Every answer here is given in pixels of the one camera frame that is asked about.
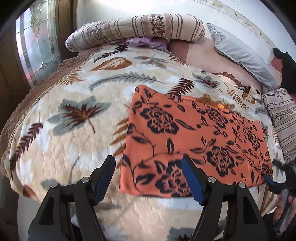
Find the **metal screw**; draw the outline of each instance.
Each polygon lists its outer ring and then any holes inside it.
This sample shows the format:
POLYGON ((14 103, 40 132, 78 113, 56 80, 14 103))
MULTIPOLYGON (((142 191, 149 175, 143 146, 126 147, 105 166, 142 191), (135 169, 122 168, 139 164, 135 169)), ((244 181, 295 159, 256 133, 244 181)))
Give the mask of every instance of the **metal screw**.
POLYGON ((239 187, 240 187, 240 188, 245 188, 245 187, 246 187, 246 184, 244 184, 244 183, 239 183, 239 187))
POLYGON ((89 177, 83 177, 83 178, 81 179, 82 183, 88 183, 89 180, 90 180, 89 177))
POLYGON ((214 182, 216 181, 216 178, 214 178, 214 177, 209 177, 207 180, 208 180, 209 182, 211 182, 211 183, 214 183, 214 182))
POLYGON ((58 184, 59 184, 59 183, 58 183, 57 181, 54 181, 54 182, 52 183, 51 187, 52 187, 52 188, 56 188, 56 187, 58 186, 58 184))

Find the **striped fabric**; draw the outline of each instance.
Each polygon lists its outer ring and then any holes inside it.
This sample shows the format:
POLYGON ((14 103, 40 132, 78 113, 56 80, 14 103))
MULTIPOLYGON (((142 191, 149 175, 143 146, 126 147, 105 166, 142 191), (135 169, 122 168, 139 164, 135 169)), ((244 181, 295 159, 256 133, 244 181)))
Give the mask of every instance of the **striped fabric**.
POLYGON ((80 52, 109 41, 132 37, 161 37, 197 41, 205 35, 200 19, 189 14, 150 14, 87 23, 72 33, 66 47, 80 52))
POLYGON ((262 100, 272 118, 285 162, 296 157, 296 103, 284 89, 262 95, 262 100))

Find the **orange floral cloth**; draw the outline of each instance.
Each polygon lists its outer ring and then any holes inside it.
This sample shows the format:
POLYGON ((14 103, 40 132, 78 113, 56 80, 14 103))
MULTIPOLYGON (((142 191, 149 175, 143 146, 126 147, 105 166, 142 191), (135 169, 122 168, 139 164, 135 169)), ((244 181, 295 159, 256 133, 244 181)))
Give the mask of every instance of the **orange floral cloth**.
POLYGON ((120 191, 161 197, 190 196, 181 169, 183 154, 221 183, 247 187, 273 177, 259 121, 196 102, 164 95, 144 85, 132 99, 120 191))

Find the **gray handle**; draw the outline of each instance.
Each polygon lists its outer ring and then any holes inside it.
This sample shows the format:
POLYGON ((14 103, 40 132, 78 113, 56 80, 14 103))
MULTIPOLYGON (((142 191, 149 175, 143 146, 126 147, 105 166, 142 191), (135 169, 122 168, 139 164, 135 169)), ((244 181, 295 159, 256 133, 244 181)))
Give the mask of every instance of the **gray handle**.
POLYGON ((281 217, 278 221, 275 222, 274 230, 277 233, 282 233, 285 223, 287 221, 287 218, 289 216, 289 213, 291 211, 291 204, 288 202, 288 196, 289 196, 289 190, 283 189, 281 191, 281 200, 283 200, 283 205, 281 208, 284 209, 283 213, 281 214, 281 217))

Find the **quilted blanket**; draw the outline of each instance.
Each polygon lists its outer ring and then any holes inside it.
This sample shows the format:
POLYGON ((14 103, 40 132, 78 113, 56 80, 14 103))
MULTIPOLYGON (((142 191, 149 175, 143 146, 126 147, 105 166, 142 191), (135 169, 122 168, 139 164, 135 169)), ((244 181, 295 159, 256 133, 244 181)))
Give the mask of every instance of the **quilted blanket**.
MULTIPOLYGON (((283 161, 271 119, 254 88, 239 89, 231 79, 188 66, 171 53, 110 45, 42 92, 7 136, 8 144, 0 154, 12 188, 41 202, 54 181, 75 183, 111 154, 117 168, 105 199, 95 207, 107 239, 176 240, 190 236, 202 211, 192 197, 168 199, 119 192, 128 110, 139 84, 160 93, 204 97, 249 120, 259 120, 271 160, 283 161)), ((273 175, 275 181, 285 181, 275 167, 273 175)), ((250 188, 250 192, 262 214, 273 208, 276 197, 268 193, 265 184, 250 188)), ((226 212, 223 206, 222 219, 226 212)))

